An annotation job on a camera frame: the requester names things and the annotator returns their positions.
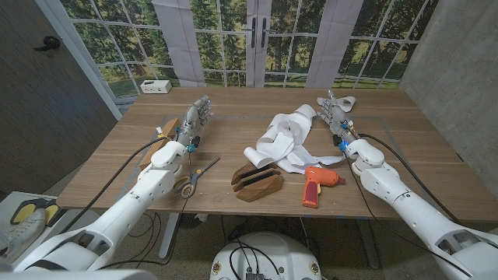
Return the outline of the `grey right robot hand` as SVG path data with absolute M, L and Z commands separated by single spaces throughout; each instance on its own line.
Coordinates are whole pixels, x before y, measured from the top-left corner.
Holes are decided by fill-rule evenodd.
M 354 131 L 353 121 L 347 115 L 355 102 L 354 96 L 336 98 L 331 89 L 328 90 L 327 98 L 317 98 L 317 103 L 321 107 L 317 116 L 325 121 L 332 134 L 339 137 L 345 145 L 354 142 L 359 137 Z

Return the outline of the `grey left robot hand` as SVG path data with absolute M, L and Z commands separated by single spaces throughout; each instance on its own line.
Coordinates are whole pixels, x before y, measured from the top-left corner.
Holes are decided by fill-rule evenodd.
M 184 115 L 175 141 L 186 146 L 189 145 L 195 137 L 198 137 L 202 127 L 213 115 L 211 109 L 211 101 L 207 95 L 204 95 L 190 105 Z

